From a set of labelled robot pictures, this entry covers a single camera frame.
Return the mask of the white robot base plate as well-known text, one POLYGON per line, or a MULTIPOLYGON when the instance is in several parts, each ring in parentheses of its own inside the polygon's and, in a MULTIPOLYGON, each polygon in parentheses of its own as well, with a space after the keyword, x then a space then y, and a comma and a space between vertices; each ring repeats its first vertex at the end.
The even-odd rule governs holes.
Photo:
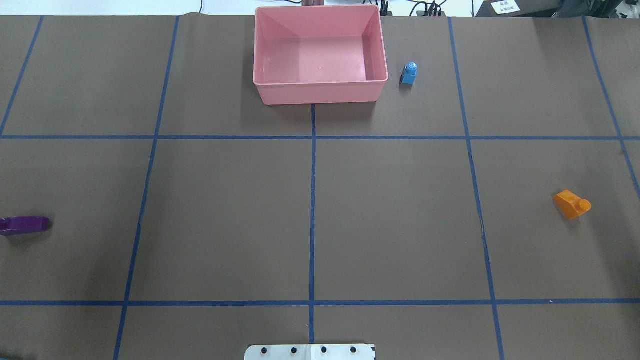
POLYGON ((374 344, 256 344, 247 347, 245 360, 376 360, 374 344))

